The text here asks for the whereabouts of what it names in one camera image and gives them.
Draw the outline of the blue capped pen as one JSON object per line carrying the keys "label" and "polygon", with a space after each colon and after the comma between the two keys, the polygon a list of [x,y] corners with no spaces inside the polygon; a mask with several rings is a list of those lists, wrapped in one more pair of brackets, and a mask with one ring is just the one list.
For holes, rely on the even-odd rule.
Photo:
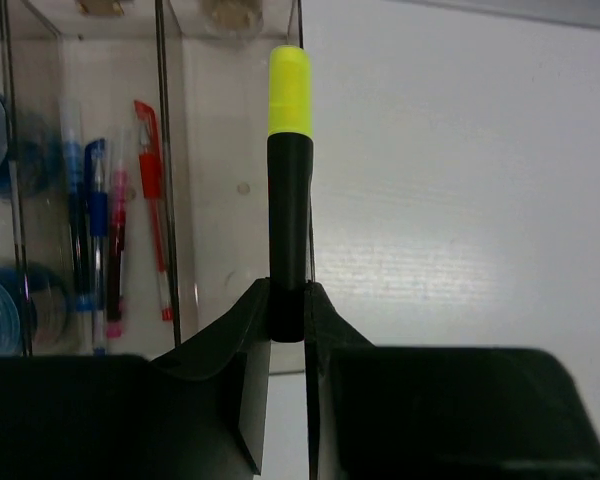
{"label": "blue capped pen", "polygon": [[106,354],[106,243],[108,236],[108,195],[106,183],[106,140],[99,138],[85,149],[85,176],[88,181],[89,232],[91,239],[92,348],[95,356]]}

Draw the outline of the yellow highlighter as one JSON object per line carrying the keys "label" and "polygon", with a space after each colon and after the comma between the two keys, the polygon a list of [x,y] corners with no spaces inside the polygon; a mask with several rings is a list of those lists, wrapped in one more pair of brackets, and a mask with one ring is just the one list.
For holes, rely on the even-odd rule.
{"label": "yellow highlighter", "polygon": [[304,338],[309,203],[313,171],[311,65],[306,51],[274,48],[269,62],[267,175],[269,331],[279,343]]}

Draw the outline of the pink gel pen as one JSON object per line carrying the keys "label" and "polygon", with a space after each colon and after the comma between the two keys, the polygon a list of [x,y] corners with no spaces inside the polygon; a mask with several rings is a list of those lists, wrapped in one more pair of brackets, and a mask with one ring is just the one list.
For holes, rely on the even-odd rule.
{"label": "pink gel pen", "polygon": [[126,230],[126,191],[128,185],[128,131],[119,127],[109,139],[109,250],[107,277],[108,339],[122,335],[123,259]]}

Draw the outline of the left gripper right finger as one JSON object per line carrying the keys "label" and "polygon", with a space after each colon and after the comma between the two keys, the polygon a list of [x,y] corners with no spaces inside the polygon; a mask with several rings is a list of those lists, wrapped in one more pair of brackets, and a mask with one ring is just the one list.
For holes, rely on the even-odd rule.
{"label": "left gripper right finger", "polygon": [[600,439],[541,349],[376,346],[304,293],[313,479],[600,479]]}

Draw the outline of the blue refill pen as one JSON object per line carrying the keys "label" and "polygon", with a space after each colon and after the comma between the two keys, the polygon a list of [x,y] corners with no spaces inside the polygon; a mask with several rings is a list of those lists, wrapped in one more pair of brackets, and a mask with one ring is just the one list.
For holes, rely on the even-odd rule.
{"label": "blue refill pen", "polygon": [[91,309],[92,293],[86,218],[84,148],[79,102],[69,97],[63,98],[60,103],[60,113],[62,153],[68,190],[75,310],[85,313]]}

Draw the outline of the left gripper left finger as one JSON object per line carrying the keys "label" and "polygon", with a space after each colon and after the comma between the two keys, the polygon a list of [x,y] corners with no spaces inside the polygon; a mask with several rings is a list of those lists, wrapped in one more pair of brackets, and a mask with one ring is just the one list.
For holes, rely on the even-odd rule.
{"label": "left gripper left finger", "polygon": [[0,357],[0,479],[251,479],[262,469],[269,283],[154,360]]}

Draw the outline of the blue tape roll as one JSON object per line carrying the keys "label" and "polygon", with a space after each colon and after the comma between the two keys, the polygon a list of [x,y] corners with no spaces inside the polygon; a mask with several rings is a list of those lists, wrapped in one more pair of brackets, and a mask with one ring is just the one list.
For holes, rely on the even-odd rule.
{"label": "blue tape roll", "polygon": [[[34,263],[28,268],[32,345],[48,349],[57,344],[69,324],[71,304],[61,278]],[[17,269],[0,265],[0,356],[19,355],[23,348],[23,318]]]}
{"label": "blue tape roll", "polygon": [[11,195],[11,176],[9,160],[15,153],[23,155],[20,173],[23,190],[27,196],[45,190],[58,176],[61,158],[58,138],[47,122],[39,115],[25,113],[23,118],[24,134],[14,149],[10,149],[7,138],[7,126],[10,117],[5,106],[4,96],[0,94],[0,198]]}

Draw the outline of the red gel pen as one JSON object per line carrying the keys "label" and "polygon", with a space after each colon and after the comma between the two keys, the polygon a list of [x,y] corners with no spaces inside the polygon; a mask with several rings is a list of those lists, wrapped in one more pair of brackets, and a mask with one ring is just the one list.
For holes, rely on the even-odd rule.
{"label": "red gel pen", "polygon": [[164,181],[157,118],[154,109],[141,100],[133,101],[138,122],[138,162],[142,192],[147,202],[152,244],[156,262],[161,318],[174,319],[168,278],[165,227],[163,226]]}

